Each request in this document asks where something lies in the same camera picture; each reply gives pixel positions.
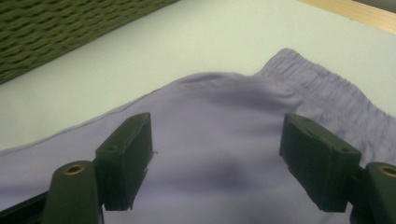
metal grommet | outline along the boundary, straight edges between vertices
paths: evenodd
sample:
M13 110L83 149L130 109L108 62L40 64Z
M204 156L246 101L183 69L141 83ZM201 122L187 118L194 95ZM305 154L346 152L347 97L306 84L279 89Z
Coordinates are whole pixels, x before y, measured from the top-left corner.
M64 170L65 175L77 175L85 170L85 166L81 164L75 164L67 167Z
M391 177L396 177L396 169L390 166L380 166L378 169L381 171L382 174L388 175Z

wooden edge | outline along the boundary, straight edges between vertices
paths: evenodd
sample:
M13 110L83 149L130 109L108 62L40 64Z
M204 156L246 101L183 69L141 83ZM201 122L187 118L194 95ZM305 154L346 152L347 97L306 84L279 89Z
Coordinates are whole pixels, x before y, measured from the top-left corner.
M352 0L298 0L396 35L396 14Z

white table surface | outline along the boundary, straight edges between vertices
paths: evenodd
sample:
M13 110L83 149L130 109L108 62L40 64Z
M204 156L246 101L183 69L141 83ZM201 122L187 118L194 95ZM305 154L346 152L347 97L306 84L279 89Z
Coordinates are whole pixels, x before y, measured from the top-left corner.
M0 149L198 72L253 75L283 48L396 115L396 35L295 0L182 0L0 86Z

light purple fabric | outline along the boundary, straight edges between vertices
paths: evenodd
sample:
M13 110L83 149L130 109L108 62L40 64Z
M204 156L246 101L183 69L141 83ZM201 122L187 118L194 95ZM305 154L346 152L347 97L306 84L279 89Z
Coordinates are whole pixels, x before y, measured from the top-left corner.
M256 75L184 77L100 118L0 154L0 210L44 192L54 170L92 160L127 118L150 112L155 154L134 210L112 223L348 223L320 212L278 156L285 113L316 120L368 161L396 163L396 118L353 85L282 49Z

green woven mat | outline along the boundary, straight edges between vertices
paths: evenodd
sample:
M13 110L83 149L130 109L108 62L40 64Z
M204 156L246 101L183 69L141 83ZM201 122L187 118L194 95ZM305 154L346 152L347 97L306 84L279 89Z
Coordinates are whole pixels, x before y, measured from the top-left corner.
M177 0L0 0L0 84Z

